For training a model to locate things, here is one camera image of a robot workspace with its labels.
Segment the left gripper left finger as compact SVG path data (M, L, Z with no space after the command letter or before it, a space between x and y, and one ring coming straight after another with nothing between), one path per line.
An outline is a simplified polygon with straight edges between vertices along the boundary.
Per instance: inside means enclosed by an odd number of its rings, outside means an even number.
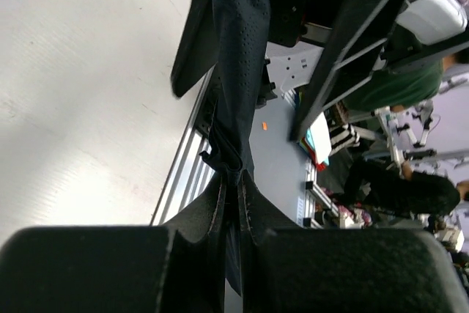
M225 196L215 175L159 226L17 231L1 247L1 310L222 312Z

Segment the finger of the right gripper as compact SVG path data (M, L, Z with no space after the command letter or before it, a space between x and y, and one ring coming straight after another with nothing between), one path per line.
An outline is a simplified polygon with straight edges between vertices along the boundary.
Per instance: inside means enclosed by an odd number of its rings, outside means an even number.
M191 0L171 70L174 95L185 95L217 62L217 55L218 40L213 23L212 0Z
M394 28L405 0L344 0L332 31L306 85L292 120L289 140L299 141L315 121L342 68L374 51L364 69L371 71Z

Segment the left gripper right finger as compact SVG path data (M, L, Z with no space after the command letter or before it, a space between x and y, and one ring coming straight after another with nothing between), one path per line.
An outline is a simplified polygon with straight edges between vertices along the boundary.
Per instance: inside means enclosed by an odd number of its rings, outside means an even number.
M237 189L245 312L466 312L447 251L416 229L305 229L244 173Z

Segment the dark navy paper napkin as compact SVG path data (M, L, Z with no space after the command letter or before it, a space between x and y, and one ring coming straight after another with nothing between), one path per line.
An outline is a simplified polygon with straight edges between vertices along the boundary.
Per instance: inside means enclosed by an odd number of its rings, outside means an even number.
M237 204L243 172L252 173L249 138L261 86L270 0L212 0L218 38L221 92L204 161L222 177L228 200Z

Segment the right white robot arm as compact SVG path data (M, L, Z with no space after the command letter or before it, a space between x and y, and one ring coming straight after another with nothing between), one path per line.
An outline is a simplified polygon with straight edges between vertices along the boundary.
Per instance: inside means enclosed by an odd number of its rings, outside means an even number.
M219 98L207 136L246 140L254 108L306 91L289 138L369 79L407 0L191 0L171 88L177 97L213 71Z

